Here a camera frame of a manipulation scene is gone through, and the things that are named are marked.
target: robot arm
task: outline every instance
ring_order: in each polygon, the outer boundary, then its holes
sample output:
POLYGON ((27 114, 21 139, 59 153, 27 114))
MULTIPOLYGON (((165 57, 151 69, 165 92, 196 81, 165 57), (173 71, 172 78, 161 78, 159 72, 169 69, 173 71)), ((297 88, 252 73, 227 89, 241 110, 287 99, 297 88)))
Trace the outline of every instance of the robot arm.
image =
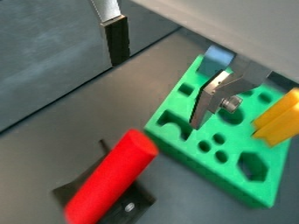
POLYGON ((239 55, 232 61, 231 68, 232 74, 219 70, 200 88, 189 120, 191 126, 196 130, 220 108, 229 113, 235 112, 241 103, 236 94, 259 87, 272 72, 255 61, 239 55))

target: square hole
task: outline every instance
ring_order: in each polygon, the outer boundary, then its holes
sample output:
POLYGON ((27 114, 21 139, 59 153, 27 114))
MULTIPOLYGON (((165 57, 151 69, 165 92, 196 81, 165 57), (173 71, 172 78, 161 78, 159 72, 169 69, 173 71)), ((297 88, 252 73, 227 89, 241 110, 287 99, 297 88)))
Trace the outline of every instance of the square hole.
POLYGON ((189 96, 192 94, 192 90, 193 90, 193 88, 184 83, 179 87, 179 92, 183 93, 187 96, 189 96))

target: white panel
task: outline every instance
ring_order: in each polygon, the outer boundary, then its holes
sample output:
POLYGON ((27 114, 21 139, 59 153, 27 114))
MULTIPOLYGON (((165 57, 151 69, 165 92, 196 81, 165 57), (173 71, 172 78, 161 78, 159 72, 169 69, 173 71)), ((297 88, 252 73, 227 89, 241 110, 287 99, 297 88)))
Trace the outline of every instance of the white panel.
POLYGON ((133 1, 299 82, 299 1, 133 1))

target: circular hole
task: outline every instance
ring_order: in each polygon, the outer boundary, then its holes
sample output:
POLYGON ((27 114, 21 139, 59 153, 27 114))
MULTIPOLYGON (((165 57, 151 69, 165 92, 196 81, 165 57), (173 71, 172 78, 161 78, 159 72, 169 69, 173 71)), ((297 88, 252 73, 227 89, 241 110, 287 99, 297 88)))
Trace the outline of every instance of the circular hole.
POLYGON ((215 143, 217 143, 217 144, 224 144, 225 143, 225 139, 224 139, 224 136, 221 134, 215 134, 212 136, 212 139, 213 139, 215 143))
POLYGON ((271 99, 271 96, 265 93, 261 93, 259 96, 257 96, 257 99, 264 102, 264 103, 269 103, 272 101, 271 99))
POLYGON ((228 162, 228 156, 227 154, 224 153, 224 151, 219 150, 216 153, 215 153, 215 157, 216 159, 224 164, 228 162))
POLYGON ((232 125, 239 125, 244 120, 244 116, 239 108, 233 114, 231 114, 225 109, 221 109, 219 111, 219 117, 225 123, 232 125))
POLYGON ((249 90, 249 91, 241 93, 241 95, 245 95, 245 96, 251 96, 252 94, 253 94, 253 91, 252 91, 252 90, 249 90))
POLYGON ((200 147, 200 150, 204 152, 208 152, 211 150, 209 144, 204 141, 199 142, 199 147, 200 147))

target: hexagonal hole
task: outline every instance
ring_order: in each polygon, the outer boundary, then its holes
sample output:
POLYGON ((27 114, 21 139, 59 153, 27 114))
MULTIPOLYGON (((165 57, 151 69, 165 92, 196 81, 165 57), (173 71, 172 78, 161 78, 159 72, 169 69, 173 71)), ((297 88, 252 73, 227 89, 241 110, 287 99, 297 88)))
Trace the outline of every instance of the hexagonal hole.
POLYGON ((243 172, 247 180, 260 182, 265 181, 268 168, 256 153, 240 153, 237 159, 237 168, 243 172))

